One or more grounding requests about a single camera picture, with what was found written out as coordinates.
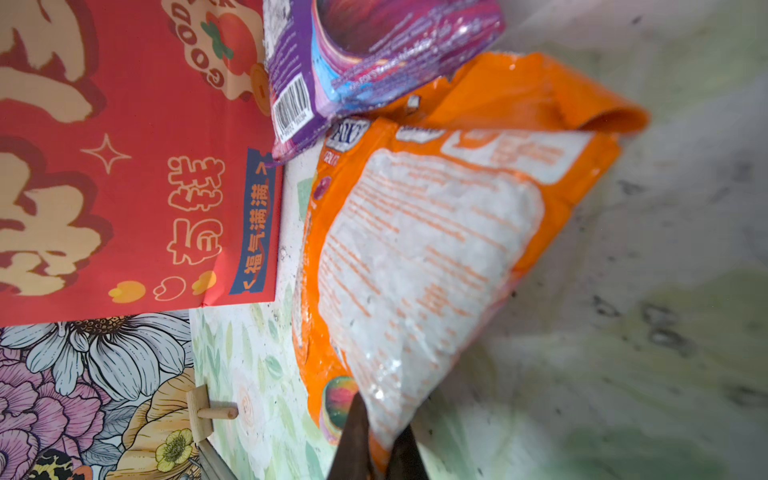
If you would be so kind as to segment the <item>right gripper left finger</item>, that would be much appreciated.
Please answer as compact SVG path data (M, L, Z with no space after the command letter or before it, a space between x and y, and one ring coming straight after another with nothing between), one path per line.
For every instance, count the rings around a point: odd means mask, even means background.
M352 400L327 480L368 480L371 478L369 421L359 393Z

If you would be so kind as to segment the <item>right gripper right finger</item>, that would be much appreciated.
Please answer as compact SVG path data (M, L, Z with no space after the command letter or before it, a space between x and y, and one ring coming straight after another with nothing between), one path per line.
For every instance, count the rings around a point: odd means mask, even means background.
M412 428L408 426L394 443L386 471L387 480L428 480Z

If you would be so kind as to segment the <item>orange snack packet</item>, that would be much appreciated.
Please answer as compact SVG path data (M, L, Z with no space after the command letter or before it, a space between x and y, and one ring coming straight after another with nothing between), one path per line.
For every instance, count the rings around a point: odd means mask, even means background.
M334 440L363 405L358 478L506 302L649 112L541 53L483 53L326 134L293 345Z

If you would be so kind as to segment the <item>red paper gift bag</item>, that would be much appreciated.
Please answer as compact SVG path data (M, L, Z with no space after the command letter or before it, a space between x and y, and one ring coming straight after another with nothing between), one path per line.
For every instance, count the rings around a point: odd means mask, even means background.
M1 5L1 323L272 301L258 1Z

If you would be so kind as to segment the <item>purple snack packet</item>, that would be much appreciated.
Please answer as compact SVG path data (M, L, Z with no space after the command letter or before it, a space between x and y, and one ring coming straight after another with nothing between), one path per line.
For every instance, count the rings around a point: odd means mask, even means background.
M456 71L505 30L497 1L266 1L266 70L279 163L344 117Z

